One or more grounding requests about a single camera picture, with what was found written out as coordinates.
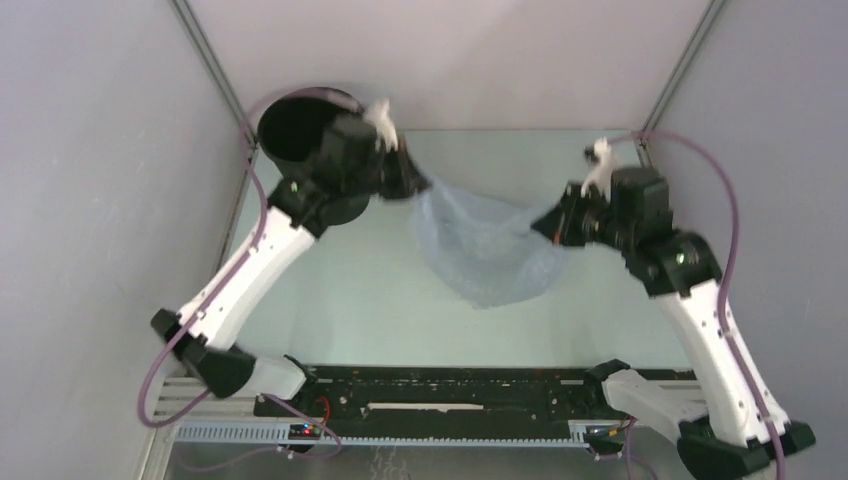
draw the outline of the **white wall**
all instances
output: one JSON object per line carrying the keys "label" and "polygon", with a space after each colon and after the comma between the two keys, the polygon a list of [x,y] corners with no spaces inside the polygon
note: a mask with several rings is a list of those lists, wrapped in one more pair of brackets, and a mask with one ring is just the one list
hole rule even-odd
{"label": "white wall", "polygon": [[[845,2],[730,2],[661,125],[706,146],[736,184],[739,327],[771,391],[818,437],[787,478],[846,478],[846,20]],[[678,218],[724,258],[720,183],[686,151],[652,148]]]}
{"label": "white wall", "polygon": [[243,105],[329,84],[405,129],[636,129],[709,2],[191,3]]}
{"label": "white wall", "polygon": [[126,479],[149,328],[212,273],[234,121],[168,2],[0,2],[0,469]]}

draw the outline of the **metal frame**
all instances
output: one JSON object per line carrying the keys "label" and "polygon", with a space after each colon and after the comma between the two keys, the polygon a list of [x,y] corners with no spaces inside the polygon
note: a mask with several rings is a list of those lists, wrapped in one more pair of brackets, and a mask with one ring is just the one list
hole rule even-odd
{"label": "metal frame", "polygon": [[[175,14],[180,23],[186,30],[189,40],[198,53],[204,67],[208,71],[213,83],[220,92],[226,102],[233,118],[239,123],[247,122],[246,112],[238,100],[238,96],[232,87],[223,67],[221,66],[217,56],[215,55],[212,46],[209,43],[206,34],[200,26],[200,22],[195,15],[189,0],[169,0],[174,8]],[[706,38],[710,31],[717,23],[720,14],[724,11],[729,2],[727,0],[711,0],[702,16],[698,26],[692,34],[686,48],[678,60],[674,70],[669,77],[668,82],[663,88],[657,102],[651,110],[650,115],[645,121],[642,128],[643,131],[652,131],[661,122],[663,115],[667,111],[671,101],[675,97],[680,84],[689,72],[698,53],[705,44]],[[251,161],[256,158],[256,137],[252,127],[247,131],[248,144],[253,148],[251,153]],[[650,145],[646,142],[636,142],[636,150],[639,159],[643,165],[652,165],[650,156]],[[230,229],[228,230],[221,250],[220,258],[218,259],[216,270],[220,268],[226,260],[226,252],[233,240],[233,231],[235,220],[237,219],[239,209],[244,202],[244,198],[248,192],[248,176],[245,175],[242,179],[238,198],[233,206],[233,211],[230,214]],[[675,391],[693,401],[703,401],[703,394],[696,381],[672,380],[654,382],[663,388]],[[196,397],[203,389],[199,381],[186,377],[170,377],[165,380],[162,392],[159,396],[157,408],[155,412],[156,418],[165,418],[182,408],[191,398]],[[137,480],[163,480],[166,478],[168,462],[171,455],[171,450],[177,442],[203,442],[214,441],[217,443],[232,442],[232,443],[265,443],[278,444],[279,440],[284,438],[280,436],[279,428],[281,424],[295,422],[295,419],[270,419],[257,418],[253,416],[253,402],[255,397],[249,394],[236,394],[226,400],[207,400],[201,402],[186,419],[179,425],[171,425],[152,431],[148,436],[145,448],[139,461],[135,478]],[[530,447],[545,447],[545,446],[570,446],[570,447],[585,447],[583,443],[583,432],[586,431],[588,425],[612,425],[614,420],[575,420],[570,421],[570,429],[572,431],[571,442],[516,442],[515,446],[530,446]],[[346,439],[348,444],[361,445],[376,445],[373,439]],[[430,442],[434,445],[450,444],[453,446],[462,446],[462,442]],[[393,439],[393,445],[409,444],[423,446],[423,442],[405,441],[403,439]],[[485,446],[485,442],[469,442],[470,446]],[[499,442],[498,446],[510,446],[509,444]]]}

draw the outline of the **black bucket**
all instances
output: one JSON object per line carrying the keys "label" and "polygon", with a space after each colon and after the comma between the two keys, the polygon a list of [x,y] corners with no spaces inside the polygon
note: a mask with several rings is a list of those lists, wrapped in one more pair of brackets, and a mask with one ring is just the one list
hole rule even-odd
{"label": "black bucket", "polygon": [[[309,87],[272,103],[259,119],[259,146],[283,176],[304,170],[309,154],[321,144],[324,129],[339,115],[362,115],[364,107],[353,96],[328,87]],[[324,212],[330,225],[348,223],[368,207],[369,196],[335,202]]]}

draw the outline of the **plastic bag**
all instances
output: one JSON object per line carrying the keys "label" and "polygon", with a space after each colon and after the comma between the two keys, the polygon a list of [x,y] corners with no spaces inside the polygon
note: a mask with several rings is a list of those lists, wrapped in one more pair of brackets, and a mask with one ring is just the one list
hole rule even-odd
{"label": "plastic bag", "polygon": [[410,220],[430,268],[475,308],[521,302],[560,277],[566,252],[530,225],[550,206],[523,209],[432,178]]}

